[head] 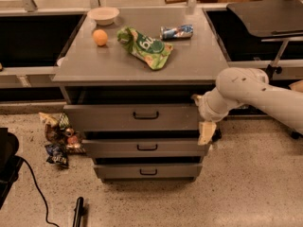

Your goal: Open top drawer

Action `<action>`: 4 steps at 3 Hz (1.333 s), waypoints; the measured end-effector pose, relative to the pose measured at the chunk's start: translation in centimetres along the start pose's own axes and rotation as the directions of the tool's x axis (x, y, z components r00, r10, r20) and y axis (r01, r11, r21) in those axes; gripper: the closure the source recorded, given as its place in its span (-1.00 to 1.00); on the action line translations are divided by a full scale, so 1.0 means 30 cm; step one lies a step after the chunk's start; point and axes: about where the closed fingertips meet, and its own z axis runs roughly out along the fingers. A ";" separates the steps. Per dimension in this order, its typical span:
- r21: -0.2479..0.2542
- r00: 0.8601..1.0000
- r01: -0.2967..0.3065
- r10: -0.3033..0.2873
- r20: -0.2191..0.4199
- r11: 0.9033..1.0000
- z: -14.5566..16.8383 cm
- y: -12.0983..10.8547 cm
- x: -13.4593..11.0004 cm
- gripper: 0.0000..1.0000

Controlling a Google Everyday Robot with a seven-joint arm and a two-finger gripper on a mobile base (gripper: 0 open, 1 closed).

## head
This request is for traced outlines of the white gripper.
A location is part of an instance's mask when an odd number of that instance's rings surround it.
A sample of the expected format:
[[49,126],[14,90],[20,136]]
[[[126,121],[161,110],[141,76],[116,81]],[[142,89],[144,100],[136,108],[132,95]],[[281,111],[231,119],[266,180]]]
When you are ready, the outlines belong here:
[[195,104],[198,106],[201,118],[205,121],[199,123],[199,146],[206,145],[211,141],[217,128],[217,125],[214,122],[219,122],[227,116],[227,112],[217,113],[209,106],[209,96],[209,92],[205,93],[203,96],[196,94],[191,96]]

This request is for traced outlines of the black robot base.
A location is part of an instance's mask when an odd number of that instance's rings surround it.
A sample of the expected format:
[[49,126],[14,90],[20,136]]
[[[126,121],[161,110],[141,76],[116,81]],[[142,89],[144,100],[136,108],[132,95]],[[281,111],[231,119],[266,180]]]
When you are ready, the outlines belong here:
[[19,140],[8,128],[0,128],[0,209],[18,179],[23,160],[16,155]]

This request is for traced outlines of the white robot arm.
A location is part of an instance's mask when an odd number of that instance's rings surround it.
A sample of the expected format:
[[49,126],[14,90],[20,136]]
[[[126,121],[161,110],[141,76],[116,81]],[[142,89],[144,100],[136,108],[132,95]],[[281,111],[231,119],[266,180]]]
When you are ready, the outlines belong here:
[[218,122],[242,105],[253,106],[303,134],[303,92],[270,85],[269,76],[261,69],[224,69],[217,76],[214,89],[191,98],[202,118],[199,123],[200,146],[211,141]]

